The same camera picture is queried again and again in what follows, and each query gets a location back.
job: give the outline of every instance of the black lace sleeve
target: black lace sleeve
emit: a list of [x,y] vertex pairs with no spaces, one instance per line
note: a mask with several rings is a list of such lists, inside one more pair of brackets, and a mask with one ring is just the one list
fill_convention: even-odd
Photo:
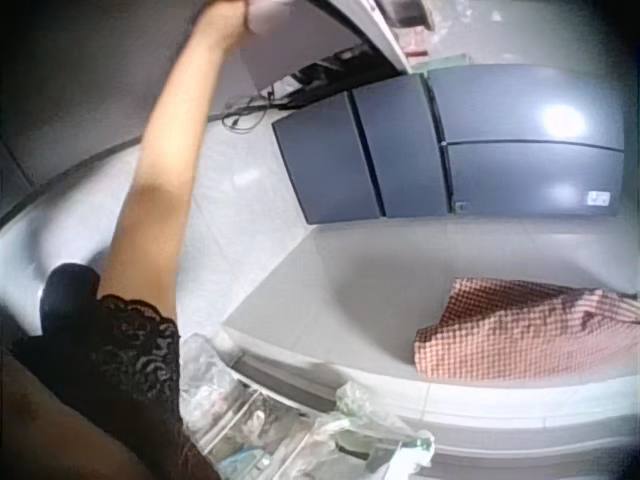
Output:
[[179,341],[174,320],[153,305],[107,295],[98,301],[99,325],[91,356],[115,386],[179,419]]

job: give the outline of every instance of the red checkered cloth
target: red checkered cloth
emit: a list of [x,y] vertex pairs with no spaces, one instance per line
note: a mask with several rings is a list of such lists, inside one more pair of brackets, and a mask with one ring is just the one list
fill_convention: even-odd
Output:
[[418,372],[442,380],[518,380],[629,357],[640,303],[604,290],[456,280],[439,324],[418,331]]

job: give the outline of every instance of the white sticker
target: white sticker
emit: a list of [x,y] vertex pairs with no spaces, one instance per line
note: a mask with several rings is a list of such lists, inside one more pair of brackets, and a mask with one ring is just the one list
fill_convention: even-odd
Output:
[[610,192],[591,191],[587,194],[587,205],[592,205],[594,207],[608,207],[610,201]]

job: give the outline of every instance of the hand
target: hand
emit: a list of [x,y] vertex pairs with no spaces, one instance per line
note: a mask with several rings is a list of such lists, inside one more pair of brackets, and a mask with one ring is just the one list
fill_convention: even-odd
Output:
[[213,0],[200,14],[193,34],[229,52],[247,30],[248,0]]

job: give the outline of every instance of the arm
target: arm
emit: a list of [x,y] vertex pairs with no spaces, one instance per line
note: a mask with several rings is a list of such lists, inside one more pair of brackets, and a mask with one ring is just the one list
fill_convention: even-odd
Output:
[[144,132],[98,296],[144,300],[175,318],[178,260],[207,114],[245,20],[245,0],[219,0],[198,19]]

